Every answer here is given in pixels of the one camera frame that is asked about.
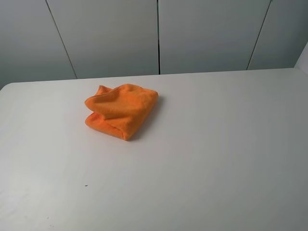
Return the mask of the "orange microfiber towel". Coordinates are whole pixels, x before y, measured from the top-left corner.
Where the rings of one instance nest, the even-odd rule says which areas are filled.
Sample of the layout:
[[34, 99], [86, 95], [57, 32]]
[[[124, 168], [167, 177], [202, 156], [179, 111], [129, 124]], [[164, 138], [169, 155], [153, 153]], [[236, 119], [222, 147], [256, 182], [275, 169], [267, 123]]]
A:
[[100, 85], [96, 94], [85, 100], [92, 111], [85, 124], [127, 141], [143, 124], [157, 100], [156, 91], [137, 85], [124, 84], [114, 89]]

